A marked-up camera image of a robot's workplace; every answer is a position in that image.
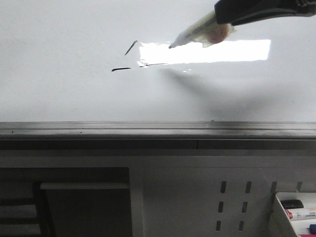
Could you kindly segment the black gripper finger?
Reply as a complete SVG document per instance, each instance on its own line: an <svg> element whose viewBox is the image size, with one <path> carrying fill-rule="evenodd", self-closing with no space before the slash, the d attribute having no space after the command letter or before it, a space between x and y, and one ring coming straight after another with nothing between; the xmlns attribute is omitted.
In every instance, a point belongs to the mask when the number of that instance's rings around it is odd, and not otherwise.
<svg viewBox="0 0 316 237"><path fill-rule="evenodd" d="M220 0L214 5L218 24L244 25L279 17L311 17L314 0Z"/></svg>

